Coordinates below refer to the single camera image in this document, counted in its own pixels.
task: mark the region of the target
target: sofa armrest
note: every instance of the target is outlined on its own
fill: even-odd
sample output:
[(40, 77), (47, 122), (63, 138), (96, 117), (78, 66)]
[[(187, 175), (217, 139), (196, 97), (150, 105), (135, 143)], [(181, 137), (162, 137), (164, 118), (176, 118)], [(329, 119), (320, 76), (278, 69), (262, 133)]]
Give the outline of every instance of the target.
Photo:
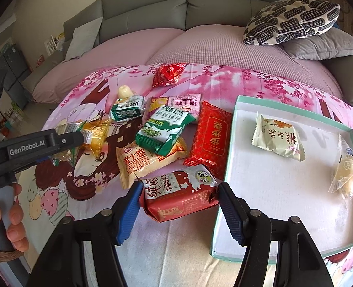
[(340, 84), (345, 100), (353, 106), (353, 55), (321, 62)]
[(38, 82), (63, 60), (64, 57), (61, 51), (53, 52), (52, 55), (45, 59), (39, 67), (23, 80), (22, 85), (32, 94)]

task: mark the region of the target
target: sofa backrest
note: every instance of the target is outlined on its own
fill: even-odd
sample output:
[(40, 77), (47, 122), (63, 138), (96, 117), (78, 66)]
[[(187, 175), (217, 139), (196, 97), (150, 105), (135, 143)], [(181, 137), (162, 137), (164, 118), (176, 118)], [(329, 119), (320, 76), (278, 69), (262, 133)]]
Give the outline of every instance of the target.
[(246, 26), (266, 4), (276, 0), (97, 0), (64, 23), (64, 53), (76, 27), (103, 16), (95, 46), (129, 32), (225, 24)]

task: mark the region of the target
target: red package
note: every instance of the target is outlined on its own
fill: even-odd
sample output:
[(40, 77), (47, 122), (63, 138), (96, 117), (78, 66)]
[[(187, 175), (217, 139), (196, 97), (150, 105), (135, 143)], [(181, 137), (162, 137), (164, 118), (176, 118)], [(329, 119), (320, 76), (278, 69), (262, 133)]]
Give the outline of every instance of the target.
[(224, 180), (231, 123), (231, 113), (203, 101), (190, 157), (183, 164), (204, 164), (216, 179)]
[(154, 74), (152, 88), (176, 85), (186, 66), (186, 63), (160, 66), (156, 74)]
[(139, 199), (148, 216), (157, 222), (176, 219), (218, 204), (218, 184), (204, 165), (196, 165), (143, 179)]

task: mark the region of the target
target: metal bolt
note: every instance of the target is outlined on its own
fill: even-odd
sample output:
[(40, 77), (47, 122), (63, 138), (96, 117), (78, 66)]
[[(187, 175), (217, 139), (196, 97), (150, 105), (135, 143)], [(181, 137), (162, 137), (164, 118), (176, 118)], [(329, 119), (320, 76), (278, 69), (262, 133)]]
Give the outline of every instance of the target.
[(112, 214), (112, 210), (110, 208), (105, 208), (101, 211), (101, 214), (105, 217), (110, 216)]
[(62, 218), (62, 220), (61, 220), (61, 222), (63, 224), (68, 224), (70, 221), (72, 221), (72, 218), (69, 217), (69, 216), (66, 216), (66, 217)]
[(295, 224), (298, 224), (298, 223), (301, 222), (300, 218), (297, 217), (297, 216), (292, 216), (292, 217), (291, 217), (291, 220), (292, 220), (292, 222), (295, 223)]
[(251, 209), (250, 213), (251, 213), (251, 216), (254, 216), (254, 217), (259, 217), (261, 215), (261, 212), (258, 209)]

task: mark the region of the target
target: dark green snack package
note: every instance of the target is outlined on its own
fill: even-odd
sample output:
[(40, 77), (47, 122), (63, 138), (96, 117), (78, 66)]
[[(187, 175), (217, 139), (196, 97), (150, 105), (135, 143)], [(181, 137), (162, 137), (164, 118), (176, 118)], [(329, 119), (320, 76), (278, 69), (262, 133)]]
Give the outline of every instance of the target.
[(162, 105), (137, 133), (135, 141), (146, 150), (166, 156), (192, 121), (195, 118), (190, 113)]

